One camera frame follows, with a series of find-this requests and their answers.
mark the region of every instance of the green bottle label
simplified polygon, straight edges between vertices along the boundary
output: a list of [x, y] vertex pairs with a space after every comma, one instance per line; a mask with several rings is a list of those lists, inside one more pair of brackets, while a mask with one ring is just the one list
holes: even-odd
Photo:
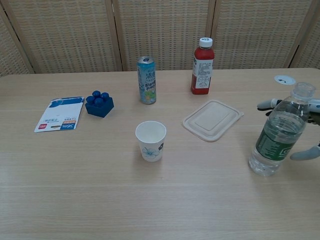
[[294, 145], [295, 142], [282, 143], [272, 140], [263, 129], [255, 147], [265, 158], [273, 161], [281, 161], [286, 158]]

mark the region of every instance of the white bottle cap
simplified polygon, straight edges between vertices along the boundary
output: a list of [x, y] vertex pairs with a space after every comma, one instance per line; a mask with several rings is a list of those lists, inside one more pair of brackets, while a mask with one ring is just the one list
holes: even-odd
[[309, 101], [313, 98], [316, 88], [307, 82], [298, 82], [291, 91], [291, 96], [303, 101]]
[[211, 48], [213, 42], [214, 41], [210, 37], [202, 37], [199, 40], [199, 46], [201, 48]]

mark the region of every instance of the blue toy block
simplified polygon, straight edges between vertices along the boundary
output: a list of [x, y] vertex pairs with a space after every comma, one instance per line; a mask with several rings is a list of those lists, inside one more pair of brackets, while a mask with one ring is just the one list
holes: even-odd
[[107, 92], [100, 94], [99, 91], [94, 91], [92, 96], [86, 98], [85, 108], [88, 114], [101, 118], [104, 118], [114, 106], [114, 101]]

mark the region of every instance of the beige container lid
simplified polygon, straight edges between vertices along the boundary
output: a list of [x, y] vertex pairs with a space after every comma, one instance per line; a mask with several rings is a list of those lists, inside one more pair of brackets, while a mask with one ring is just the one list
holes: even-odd
[[218, 100], [210, 100], [187, 116], [182, 125], [202, 140], [215, 142], [243, 115]]

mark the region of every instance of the paper cup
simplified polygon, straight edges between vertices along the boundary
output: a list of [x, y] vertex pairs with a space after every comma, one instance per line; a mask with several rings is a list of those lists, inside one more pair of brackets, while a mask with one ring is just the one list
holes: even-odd
[[136, 127], [135, 136], [144, 160], [156, 162], [161, 159], [166, 134], [165, 125], [158, 121], [144, 121]]

